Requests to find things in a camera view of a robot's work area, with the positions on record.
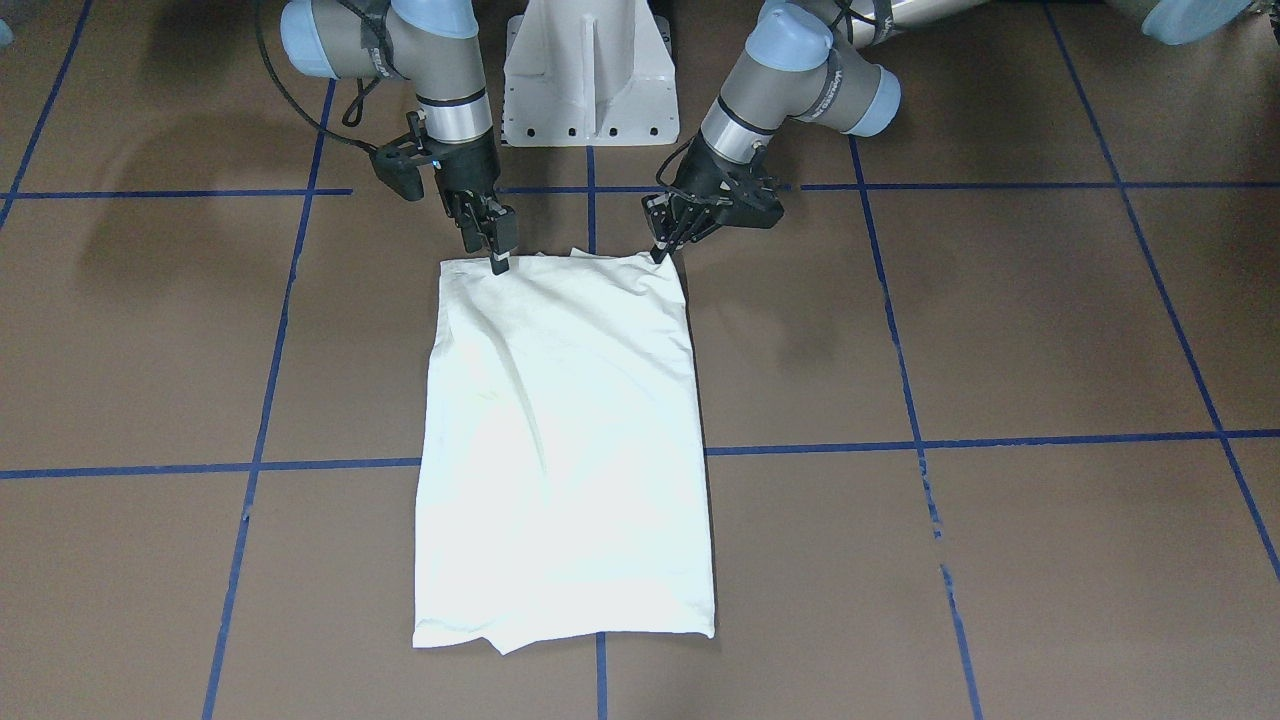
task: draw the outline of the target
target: white metal stand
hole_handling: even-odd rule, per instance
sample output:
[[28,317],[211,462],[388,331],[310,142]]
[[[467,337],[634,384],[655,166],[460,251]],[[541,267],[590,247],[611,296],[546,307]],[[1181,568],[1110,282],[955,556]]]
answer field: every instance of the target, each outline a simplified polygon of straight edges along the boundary
[[530,0],[507,24],[508,145],[668,145],[676,68],[645,0]]

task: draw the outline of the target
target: blue tape line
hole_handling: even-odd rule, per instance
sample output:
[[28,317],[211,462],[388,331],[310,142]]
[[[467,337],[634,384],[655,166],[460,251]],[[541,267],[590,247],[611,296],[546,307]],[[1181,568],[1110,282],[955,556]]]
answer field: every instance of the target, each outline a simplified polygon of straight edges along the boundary
[[1268,438],[1280,437],[1280,428],[1267,428],[1261,430],[1226,430],[1222,434],[1231,439]]
[[[1125,188],[1137,190],[1240,190],[1280,188],[1280,182],[1121,182]],[[803,191],[861,190],[1115,190],[1115,182],[869,182],[864,186],[850,182],[801,184]]]
[[1231,450],[1231,443],[1225,436],[1222,428],[1222,419],[1217,414],[1217,407],[1213,405],[1213,398],[1210,396],[1208,386],[1204,383],[1204,377],[1201,374],[1199,364],[1196,361],[1196,354],[1192,352],[1190,341],[1187,338],[1187,332],[1183,329],[1181,320],[1178,319],[1178,311],[1174,309],[1172,297],[1169,295],[1169,290],[1165,287],[1165,281],[1160,274],[1160,268],[1156,265],[1156,256],[1151,251],[1151,245],[1147,242],[1147,236],[1142,231],[1142,223],[1138,222],[1138,213],[1133,209],[1133,202],[1129,200],[1129,192],[1125,190],[1124,182],[1120,177],[1120,168],[1116,165],[1115,158],[1111,155],[1111,149],[1107,145],[1106,137],[1102,135],[1102,126],[1098,123],[1098,117],[1093,111],[1093,105],[1089,102],[1088,95],[1084,92],[1084,83],[1080,82],[1080,76],[1075,70],[1075,63],[1071,61],[1071,54],[1066,49],[1066,40],[1062,37],[1062,32],[1057,27],[1057,22],[1053,19],[1053,13],[1048,8],[1048,3],[1042,3],[1044,9],[1044,18],[1048,20],[1050,29],[1053,31],[1053,38],[1057,41],[1057,47],[1062,54],[1062,60],[1066,63],[1066,70],[1071,76],[1071,83],[1075,85],[1075,92],[1080,96],[1080,104],[1084,105],[1084,111],[1089,118],[1089,126],[1093,128],[1093,135],[1098,138],[1098,147],[1102,149],[1102,156],[1106,158],[1107,167],[1111,168],[1111,177],[1115,178],[1116,188],[1120,191],[1120,199],[1124,201],[1125,211],[1129,214],[1129,222],[1133,224],[1133,233],[1138,238],[1138,246],[1142,249],[1142,255],[1147,261],[1147,269],[1151,272],[1151,278],[1156,283],[1156,290],[1160,292],[1160,300],[1165,305],[1165,313],[1169,315],[1169,322],[1174,325],[1174,333],[1178,336],[1178,343],[1183,348],[1183,356],[1187,357],[1187,365],[1192,370],[1192,377],[1196,379],[1196,387],[1199,389],[1201,400],[1204,402],[1204,410],[1208,411],[1210,420],[1213,423],[1213,429],[1221,434],[1222,452],[1226,455],[1226,461],[1231,466],[1231,471],[1235,474],[1236,484],[1240,488],[1240,495],[1244,498],[1244,503],[1249,510],[1249,515],[1253,518],[1253,527],[1258,532],[1258,539],[1262,541],[1262,547],[1266,548],[1267,559],[1271,561],[1271,570],[1275,573],[1276,579],[1280,580],[1280,557],[1276,555],[1275,543],[1271,542],[1271,534],[1267,532],[1267,525],[1258,512],[1257,503],[1253,500],[1253,492],[1249,489],[1249,483],[1244,479],[1244,474],[1240,471],[1239,464],[1235,460],[1235,452]]
[[609,720],[609,662],[604,633],[595,633],[595,720]]
[[[589,154],[591,158],[591,173],[594,173],[594,152]],[[588,182],[595,182],[595,178],[589,174]],[[608,192],[662,192],[662,188],[655,184],[570,184],[570,186],[547,186],[547,187],[499,187],[499,193],[506,195],[589,195],[589,193],[608,193]]]
[[911,441],[890,442],[849,442],[849,443],[819,443],[819,445],[750,445],[730,447],[708,447],[708,457],[726,457],[735,455],[815,455],[822,452],[876,452],[888,450],[915,450]]
[[[324,110],[320,114],[320,124],[328,126],[329,110],[333,108],[333,94],[337,87],[335,81],[329,81],[329,90],[324,99]],[[307,178],[307,190],[315,190],[316,178],[320,174],[320,156],[324,152],[324,133],[316,133],[315,150],[311,154],[311,174]],[[262,395],[262,418],[257,429],[257,441],[253,445],[253,464],[262,461],[262,451],[266,447],[266,430],[271,421],[271,404],[275,400],[275,383],[280,374],[280,359],[284,355],[284,338],[289,327],[289,299],[293,295],[293,283],[298,277],[298,259],[302,256],[302,246],[307,236],[307,223],[311,220],[311,204],[315,195],[307,193],[302,202],[302,217],[298,220],[298,234],[293,241],[293,260],[289,263],[289,279],[284,284],[284,300],[280,302],[280,323],[275,332],[275,351],[271,355],[271,370],[266,378],[266,391]],[[227,656],[227,638],[232,629],[232,612],[236,609],[236,591],[239,588],[239,571],[244,561],[244,546],[248,542],[248,521],[253,509],[253,498],[257,493],[257,478],[260,470],[255,468],[250,471],[248,482],[244,484],[244,505],[241,510],[239,530],[236,533],[236,551],[232,553],[232,569],[227,579],[227,597],[223,600],[223,616],[218,628],[218,642],[214,646],[214,661],[209,669],[209,687],[205,689],[205,707],[201,714],[202,720],[212,720],[214,705],[218,701],[218,684],[223,674],[223,659]]]
[[1110,182],[869,182],[803,184],[805,191],[832,190],[1111,190]]
[[1244,479],[1244,471],[1240,470],[1240,462],[1235,457],[1235,451],[1231,450],[1230,441],[1224,437],[1220,442],[1222,452],[1226,455],[1226,462],[1231,466],[1231,474],[1235,475],[1235,486],[1240,488],[1240,495],[1244,497],[1244,506],[1249,509],[1249,516],[1253,518],[1253,527],[1258,529],[1262,547],[1266,550],[1267,560],[1271,561],[1271,571],[1275,573],[1276,580],[1280,580],[1280,557],[1276,556],[1276,546],[1271,542],[1270,533],[1267,533],[1267,524],[1262,519],[1262,512],[1258,511],[1258,503],[1253,500],[1253,491],[1249,489],[1249,483]]
[[104,468],[41,468],[0,470],[0,480],[36,480],[58,478],[129,478],[138,475],[193,475],[204,473],[247,473],[252,462],[211,462],[184,465],[120,465]]
[[421,457],[370,457],[342,460],[275,460],[259,462],[264,473],[294,470],[370,470],[375,468],[417,468]]
[[973,673],[973,657],[969,655],[969,637],[964,630],[964,619],[960,616],[960,607],[956,605],[955,580],[946,562],[942,569],[942,583],[947,588],[947,605],[951,606],[951,625],[956,632],[956,646],[960,648],[960,665],[964,667],[964,682],[969,687],[969,706],[973,708],[973,720],[982,720],[982,698],[978,696],[978,680]]
[[84,0],[84,6],[81,8],[81,15],[76,20],[76,31],[72,32],[72,40],[67,45],[63,64],[58,68],[58,76],[54,77],[54,86],[49,90],[49,97],[45,99],[44,109],[40,110],[40,119],[36,120],[35,129],[31,131],[27,149],[22,154],[22,161],[18,163],[18,173],[13,177],[13,184],[9,186],[9,196],[5,197],[4,205],[0,206],[0,228],[4,228],[5,222],[9,219],[14,196],[18,192],[18,187],[22,186],[22,178],[26,177],[27,168],[31,165],[31,156],[36,152],[36,143],[40,142],[40,135],[45,132],[45,123],[49,122],[49,114],[54,110],[54,101],[58,100],[58,92],[63,88],[63,81],[67,79],[67,70],[72,65],[72,58],[76,56],[76,49],[79,47],[81,36],[84,35],[84,23],[88,22],[88,12],[92,6],[93,0]]
[[586,251],[595,255],[595,149],[586,146]]
[[566,187],[498,187],[500,195],[585,195],[590,188],[584,186]]
[[924,438],[920,436],[920,420],[915,413],[915,400],[911,397],[911,380],[906,373],[906,355],[902,352],[902,340],[897,333],[897,319],[893,315],[893,300],[888,292],[888,275],[884,273],[884,259],[881,256],[879,238],[876,234],[876,218],[872,214],[870,195],[867,192],[867,177],[863,174],[863,161],[858,155],[858,141],[849,137],[849,154],[854,160],[854,173],[858,177],[858,195],[863,200],[863,215],[867,219],[867,236],[872,242],[872,256],[876,260],[876,278],[881,283],[881,293],[884,297],[884,320],[888,323],[888,334],[893,341],[893,350],[897,352],[897,369],[902,375],[902,398],[906,401],[906,416],[911,423],[911,441],[915,447],[915,459],[920,465],[920,482],[924,484],[924,500],[929,506],[929,520],[933,521],[933,537],[942,537],[942,518],[938,515],[938,506],[933,501],[933,486],[929,484],[929,464],[924,454]]
[[1139,188],[1139,190],[1160,190],[1160,188],[1170,188],[1170,190],[1184,190],[1184,188],[1189,188],[1189,190],[1248,190],[1248,188],[1274,188],[1274,187],[1280,187],[1280,182],[1252,182],[1252,181],[1244,181],[1244,182],[1234,182],[1234,181],[1226,181],[1226,182],[1213,182],[1213,181],[1210,181],[1210,182],[1128,182],[1128,181],[1125,181],[1125,182],[1123,182],[1120,184],[1124,186],[1124,187],[1135,187],[1135,188]]
[[1124,433],[1124,434],[1098,434],[1098,436],[1041,436],[1041,437],[1007,437],[1007,438],[977,438],[977,439],[927,439],[924,447],[929,450],[943,448],[973,448],[973,447],[1033,447],[1043,445],[1112,445],[1135,442],[1185,442],[1198,439],[1219,439],[1221,436],[1212,430],[1180,432],[1180,433]]
[[[1169,432],[1169,433],[1123,433],[1093,436],[1032,436],[997,437],[972,439],[925,439],[925,450],[965,450],[983,447],[1036,447],[1070,445],[1123,445],[1139,442],[1194,442],[1208,439],[1268,439],[1280,438],[1280,428],[1258,428],[1247,430]],[[712,446],[705,448],[708,457],[732,457],[751,455],[817,455],[854,454],[914,450],[914,441],[883,442],[832,442],[814,445],[745,445]],[[211,473],[280,473],[294,470],[361,470],[375,468],[417,468],[421,457],[338,457],[328,460],[264,460],[261,462],[206,462],[182,465],[119,465],[92,468],[37,468],[0,470],[0,480],[58,479],[58,478],[106,478],[131,475],[191,475]]]
[[352,195],[349,187],[319,190],[265,188],[265,190],[125,190],[125,191],[70,191],[70,192],[18,192],[18,200],[119,200],[119,199],[170,199],[170,197],[294,197],[307,195]]

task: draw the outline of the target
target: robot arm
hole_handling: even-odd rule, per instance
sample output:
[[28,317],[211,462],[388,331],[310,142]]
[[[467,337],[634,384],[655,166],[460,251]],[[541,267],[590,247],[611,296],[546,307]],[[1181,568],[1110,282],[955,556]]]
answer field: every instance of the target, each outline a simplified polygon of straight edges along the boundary
[[444,211],[468,252],[494,274],[516,249],[516,213],[498,201],[498,149],[470,0],[291,0],[280,15],[289,60],[303,74],[412,82],[408,132],[370,152],[379,179],[406,200],[430,164]]
[[[897,78],[854,49],[849,3],[769,0],[746,49],[712,104],[666,192],[643,200],[660,263],[716,229],[772,228],[782,218],[763,168],[769,141],[788,118],[846,135],[872,136],[897,113]],[[882,20],[873,36],[886,36]]]
[[[901,90],[856,49],[986,0],[767,0],[698,135],[658,169],[664,192],[643,200],[654,261],[721,227],[772,228],[782,218],[764,172],[769,141],[788,118],[872,136],[897,114]],[[1206,37],[1251,0],[1107,0],[1166,45]],[[1277,0],[1267,0],[1280,23]],[[1280,40],[1280,24],[1276,26]],[[687,150],[672,183],[667,165]]]

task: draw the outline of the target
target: white cloth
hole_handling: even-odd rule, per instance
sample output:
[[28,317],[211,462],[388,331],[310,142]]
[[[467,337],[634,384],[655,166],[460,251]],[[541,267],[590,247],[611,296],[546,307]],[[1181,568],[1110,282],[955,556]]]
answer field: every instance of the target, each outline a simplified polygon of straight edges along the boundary
[[714,635],[685,296],[671,263],[440,265],[413,647]]

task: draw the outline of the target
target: floor tile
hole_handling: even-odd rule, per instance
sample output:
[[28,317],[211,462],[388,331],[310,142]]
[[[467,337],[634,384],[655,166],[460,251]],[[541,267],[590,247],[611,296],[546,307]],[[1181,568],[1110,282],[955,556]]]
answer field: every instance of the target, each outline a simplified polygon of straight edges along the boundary
[[[13,45],[0,50],[0,108],[4,108],[0,113],[0,187],[4,191],[18,172],[49,88],[61,68],[82,3],[60,0],[38,10],[24,9],[37,14],[18,28]],[[22,78],[22,82],[8,78]]]
[[[910,439],[858,196],[783,202],[773,231],[726,228],[681,250],[707,443]],[[602,254],[652,246],[639,196],[596,204]]]
[[[325,83],[285,69],[276,20],[273,58],[319,115]],[[306,187],[315,133],[257,58],[248,4],[96,3],[23,190]]]
[[1216,442],[929,469],[987,717],[1274,717],[1280,584]]
[[[466,254],[436,199],[410,204],[380,190],[317,197],[312,206],[268,459],[422,452],[439,263]],[[522,254],[586,247],[584,197],[504,201],[516,208]]]
[[1275,546],[1280,543],[1280,439],[1234,439],[1231,450]]
[[302,200],[22,200],[0,468],[253,455]]
[[1222,423],[1280,427],[1280,190],[1130,197]]
[[1212,429],[1117,192],[872,204],[927,438]]
[[902,83],[897,118],[859,141],[868,182],[1111,181],[1039,4],[983,5],[865,56]]
[[10,720],[198,717],[244,475],[0,483]]
[[970,717],[913,454],[709,470],[717,638],[609,634],[611,717]]
[[595,717],[595,641],[412,650],[417,469],[266,473],[216,717]]
[[1052,5],[1126,181],[1280,181],[1280,63],[1266,15],[1190,45],[1110,8]]

